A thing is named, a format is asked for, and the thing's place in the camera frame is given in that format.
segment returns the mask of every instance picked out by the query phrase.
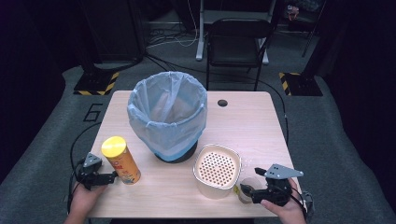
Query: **white plastic bag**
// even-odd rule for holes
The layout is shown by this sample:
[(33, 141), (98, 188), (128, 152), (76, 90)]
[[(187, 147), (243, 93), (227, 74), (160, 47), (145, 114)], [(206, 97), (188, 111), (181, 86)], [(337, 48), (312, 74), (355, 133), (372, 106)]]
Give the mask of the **white plastic bag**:
[(164, 161), (194, 146), (206, 126), (206, 89), (194, 77), (163, 72), (138, 82), (128, 102), (136, 135)]

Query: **small object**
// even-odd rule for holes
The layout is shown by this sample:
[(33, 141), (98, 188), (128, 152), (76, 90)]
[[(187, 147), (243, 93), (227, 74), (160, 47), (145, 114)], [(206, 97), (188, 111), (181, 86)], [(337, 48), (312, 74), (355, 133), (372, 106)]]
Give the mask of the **small object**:
[(207, 198), (226, 197), (233, 189), (241, 172), (238, 153), (219, 145), (202, 148), (193, 167), (198, 190)]
[(308, 191), (303, 191), (302, 197), (306, 204), (306, 220), (307, 223), (310, 223), (312, 216), (315, 214), (314, 198), (312, 197), (312, 194)]
[(132, 185), (139, 180), (140, 171), (122, 137), (113, 136), (108, 138), (102, 144), (102, 153), (116, 170), (124, 184)]
[(293, 21), (297, 19), (297, 15), (299, 13), (300, 9), (298, 7), (294, 7), (292, 5), (288, 5), (288, 15), (289, 15), (289, 20)]

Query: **human hand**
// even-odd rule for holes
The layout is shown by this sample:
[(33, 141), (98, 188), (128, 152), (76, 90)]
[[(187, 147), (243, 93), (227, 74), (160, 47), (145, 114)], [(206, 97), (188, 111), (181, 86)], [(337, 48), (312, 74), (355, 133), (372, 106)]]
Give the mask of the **human hand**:
[[(297, 189), (297, 184), (289, 178), (289, 183), (292, 188)], [(293, 190), (292, 196), (294, 198), (299, 198), (298, 192)], [(304, 214), (301, 209), (301, 206), (297, 204), (294, 200), (290, 199), (288, 203), (286, 203), (283, 207), (278, 206), (274, 203), (271, 203), (266, 200), (262, 200), (262, 206), (268, 209), (270, 212), (277, 215), (283, 224), (305, 224)]]
[(105, 191), (107, 185), (88, 190), (82, 184), (77, 183), (73, 193), (73, 201), (70, 213), (64, 223), (83, 223), (86, 216), (96, 204), (99, 196)]

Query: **hazard tape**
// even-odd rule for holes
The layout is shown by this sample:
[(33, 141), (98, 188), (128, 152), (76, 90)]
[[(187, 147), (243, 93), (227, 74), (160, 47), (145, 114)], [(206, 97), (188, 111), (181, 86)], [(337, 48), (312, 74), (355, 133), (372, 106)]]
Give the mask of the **hazard tape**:
[(286, 95), (291, 95), (290, 87), (288, 81), (286, 80), (286, 75), (299, 76), (300, 73), (279, 73), (280, 81), (282, 82), (283, 91), (285, 91)]
[(111, 93), (111, 90), (114, 88), (114, 85), (116, 84), (117, 77), (119, 77), (120, 73), (115, 73), (110, 81), (108, 82), (108, 85), (104, 91), (74, 91), (74, 94), (76, 95), (108, 95)]

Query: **potato chip can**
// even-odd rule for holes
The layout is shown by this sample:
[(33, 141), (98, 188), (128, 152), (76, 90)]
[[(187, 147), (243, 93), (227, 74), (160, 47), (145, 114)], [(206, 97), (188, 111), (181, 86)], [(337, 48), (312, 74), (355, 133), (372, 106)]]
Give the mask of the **potato chip can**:
[(125, 139), (119, 136), (108, 138), (102, 144), (102, 153), (116, 170), (124, 184), (132, 185), (140, 179), (140, 171), (132, 157)]

